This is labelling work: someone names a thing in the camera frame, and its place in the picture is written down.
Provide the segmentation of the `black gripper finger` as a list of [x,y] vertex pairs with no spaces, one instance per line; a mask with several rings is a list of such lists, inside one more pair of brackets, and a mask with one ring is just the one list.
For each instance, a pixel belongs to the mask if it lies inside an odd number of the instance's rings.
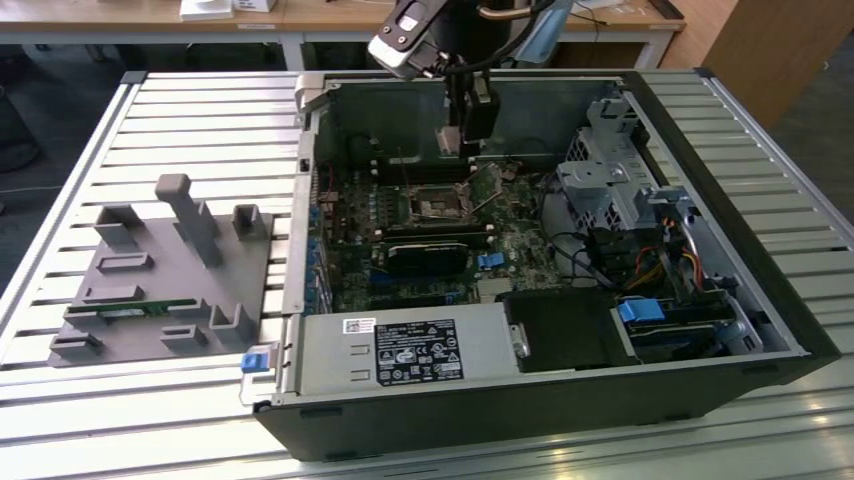
[[480,143],[493,132],[500,97],[492,88],[488,72],[476,72],[467,80],[463,93],[461,155],[477,156]]
[[465,117],[465,74],[451,74],[444,77],[445,97],[448,101],[447,125],[461,128]]

